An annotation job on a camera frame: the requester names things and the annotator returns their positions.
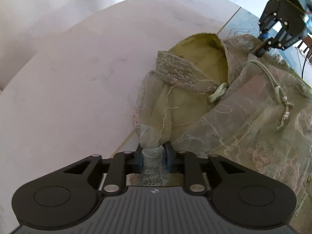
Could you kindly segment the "green embroidered sheer garment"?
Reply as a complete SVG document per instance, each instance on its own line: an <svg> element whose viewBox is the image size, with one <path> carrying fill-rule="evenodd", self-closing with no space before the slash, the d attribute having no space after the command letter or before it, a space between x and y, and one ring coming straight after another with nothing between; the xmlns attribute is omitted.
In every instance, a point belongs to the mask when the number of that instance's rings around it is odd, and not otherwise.
<svg viewBox="0 0 312 234"><path fill-rule="evenodd" d="M133 123L144 148L219 154L290 186L311 216L311 87L249 34L190 36L159 51Z"/></svg>

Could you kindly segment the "wooden chair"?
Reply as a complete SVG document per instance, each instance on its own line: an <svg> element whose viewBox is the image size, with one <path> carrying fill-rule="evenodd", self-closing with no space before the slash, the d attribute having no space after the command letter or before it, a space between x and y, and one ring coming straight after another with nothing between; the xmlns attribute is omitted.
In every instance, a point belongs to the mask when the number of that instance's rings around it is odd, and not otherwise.
<svg viewBox="0 0 312 234"><path fill-rule="evenodd" d="M297 49L300 53L311 63L311 34L308 34L307 37L302 39L297 46Z"/></svg>

